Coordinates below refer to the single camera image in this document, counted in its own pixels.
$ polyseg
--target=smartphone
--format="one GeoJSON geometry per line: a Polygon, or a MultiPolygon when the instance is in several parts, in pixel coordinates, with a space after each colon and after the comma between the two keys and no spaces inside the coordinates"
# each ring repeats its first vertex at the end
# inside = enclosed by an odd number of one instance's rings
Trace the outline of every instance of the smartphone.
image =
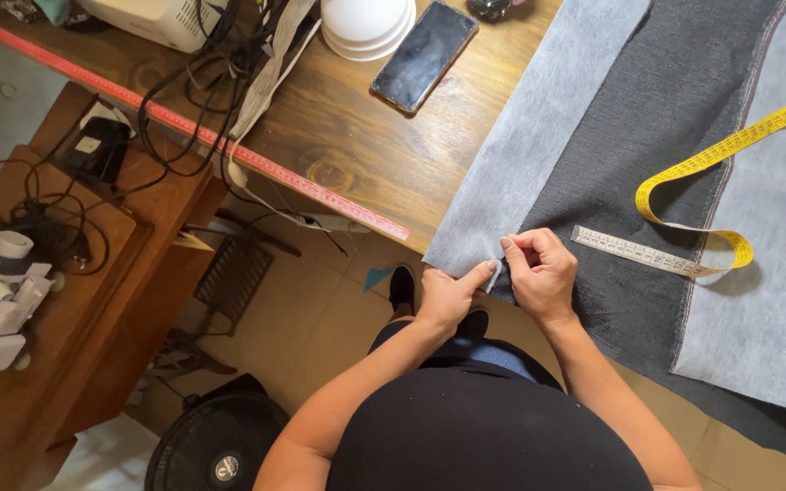
{"type": "Polygon", "coordinates": [[[478,30],[478,19],[432,2],[372,81],[372,90],[414,114],[478,30]]]}

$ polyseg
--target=power strip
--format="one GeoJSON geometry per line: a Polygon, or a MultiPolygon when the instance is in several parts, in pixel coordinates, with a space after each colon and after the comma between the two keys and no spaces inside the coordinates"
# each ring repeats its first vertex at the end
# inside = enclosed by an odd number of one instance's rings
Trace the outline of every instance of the power strip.
{"type": "Polygon", "coordinates": [[[302,215],[305,215],[306,217],[311,217],[315,221],[314,224],[311,224],[307,222],[305,218],[298,217],[297,219],[303,224],[319,225],[327,230],[353,231],[356,233],[369,232],[368,228],[365,228],[364,226],[356,223],[354,220],[351,220],[350,218],[344,218],[341,215],[327,215],[324,213],[302,213],[302,215]]]}

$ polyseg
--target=stack of white bowls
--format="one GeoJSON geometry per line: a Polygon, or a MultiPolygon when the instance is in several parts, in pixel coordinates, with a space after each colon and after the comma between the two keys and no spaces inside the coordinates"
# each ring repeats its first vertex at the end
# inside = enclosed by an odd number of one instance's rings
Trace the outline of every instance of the stack of white bowls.
{"type": "Polygon", "coordinates": [[[411,30],[415,0],[322,0],[323,37],[348,60],[370,61],[389,55],[411,30]]]}

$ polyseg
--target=measuring tape numbers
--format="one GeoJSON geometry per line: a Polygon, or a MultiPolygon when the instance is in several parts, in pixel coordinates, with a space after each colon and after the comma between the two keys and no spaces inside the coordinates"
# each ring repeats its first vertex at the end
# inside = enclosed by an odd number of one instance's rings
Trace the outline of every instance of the measuring tape numbers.
{"type": "Polygon", "coordinates": [[[723,268],[701,266],[693,261],[688,261],[651,247],[638,245],[629,240],[618,239],[595,230],[586,229],[579,225],[575,226],[571,239],[579,244],[584,244],[585,246],[590,246],[600,251],[610,252],[622,258],[627,258],[632,261],[693,278],[711,276],[715,273],[746,266],[754,259],[754,248],[740,233],[735,230],[702,229],[689,227],[687,225],[666,223],[657,218],[653,211],[651,211],[650,193],[660,184],[668,183],[706,170],[732,156],[739,150],[785,127],[786,106],[759,120],[748,128],[744,128],[718,143],[715,143],[715,145],[688,158],[684,162],[650,177],[648,180],[644,181],[636,191],[636,207],[646,220],[655,224],[681,230],[714,233],[722,237],[732,246],[732,250],[736,254],[736,258],[733,260],[732,265],[723,268]]]}

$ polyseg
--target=white appliance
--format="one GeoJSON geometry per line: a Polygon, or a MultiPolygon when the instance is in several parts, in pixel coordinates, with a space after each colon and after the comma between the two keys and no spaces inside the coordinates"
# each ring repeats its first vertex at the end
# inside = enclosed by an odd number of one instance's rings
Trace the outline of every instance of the white appliance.
{"type": "MultiPolygon", "coordinates": [[[[229,0],[200,0],[202,25],[205,32],[220,20],[220,15],[209,5],[226,8],[229,0]]],[[[181,50],[193,52],[202,47],[205,36],[196,16],[196,0],[79,0],[91,14],[105,22],[181,50]]]]}

